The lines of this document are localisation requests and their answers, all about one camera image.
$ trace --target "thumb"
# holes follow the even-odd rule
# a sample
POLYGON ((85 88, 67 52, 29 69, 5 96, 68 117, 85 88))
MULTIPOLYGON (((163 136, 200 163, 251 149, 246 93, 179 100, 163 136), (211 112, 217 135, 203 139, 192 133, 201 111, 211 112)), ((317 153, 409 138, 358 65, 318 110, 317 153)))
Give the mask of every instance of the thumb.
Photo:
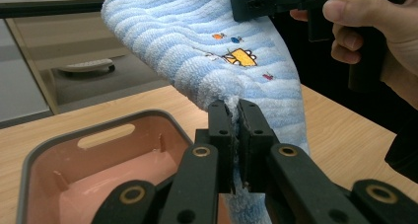
POLYGON ((324 17, 347 27, 375 27, 389 41, 405 41, 417 33, 418 10, 387 0, 329 0, 323 5, 324 17))

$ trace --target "embroidered bug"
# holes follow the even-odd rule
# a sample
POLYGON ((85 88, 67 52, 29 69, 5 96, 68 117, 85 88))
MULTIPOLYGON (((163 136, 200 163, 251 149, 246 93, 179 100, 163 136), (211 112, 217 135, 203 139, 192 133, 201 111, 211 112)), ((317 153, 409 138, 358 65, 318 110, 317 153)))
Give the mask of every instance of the embroidered bug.
POLYGON ((220 34, 212 35, 212 37, 215 38, 215 39, 222 39, 223 37, 226 37, 226 35, 220 33, 220 34))
POLYGON ((231 37, 231 41, 233 43, 240 43, 240 42, 243 42, 244 40, 241 37, 231 37))
POLYGON ((273 75, 269 74, 268 72, 262 75, 264 78, 266 78, 268 81, 273 80, 273 75))

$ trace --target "plastic tub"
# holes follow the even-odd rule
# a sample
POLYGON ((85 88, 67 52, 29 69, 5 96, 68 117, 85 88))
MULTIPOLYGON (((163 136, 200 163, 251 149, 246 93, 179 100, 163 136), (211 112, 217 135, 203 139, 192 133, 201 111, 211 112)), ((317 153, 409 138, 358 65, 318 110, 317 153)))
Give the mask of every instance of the plastic tub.
POLYGON ((52 138, 25 160, 17 223, 91 223, 118 185, 172 176, 191 140, 162 111, 52 138))

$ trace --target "blue striped towel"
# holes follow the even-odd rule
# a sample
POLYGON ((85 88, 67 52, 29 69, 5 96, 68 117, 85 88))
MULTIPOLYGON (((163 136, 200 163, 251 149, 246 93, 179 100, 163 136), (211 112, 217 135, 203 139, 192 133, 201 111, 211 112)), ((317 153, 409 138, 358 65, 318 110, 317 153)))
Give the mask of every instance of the blue striped towel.
MULTIPOLYGON (((259 105, 281 142, 309 152, 298 72, 268 18, 233 20, 230 0, 105 0, 105 24, 137 57, 203 110, 259 105)), ((269 223, 263 195, 226 195, 235 223, 269 223)))

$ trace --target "yellow cartoon duck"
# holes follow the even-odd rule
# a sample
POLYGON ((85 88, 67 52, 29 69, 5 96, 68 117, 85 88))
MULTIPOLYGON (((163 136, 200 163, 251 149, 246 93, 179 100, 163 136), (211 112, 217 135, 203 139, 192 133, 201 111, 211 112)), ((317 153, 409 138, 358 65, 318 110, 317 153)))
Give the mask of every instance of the yellow cartoon duck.
POLYGON ((257 58, 252 54, 251 50, 243 50, 238 48, 224 56, 222 56, 227 62, 231 64, 238 64, 243 67, 256 66, 255 59, 257 58))

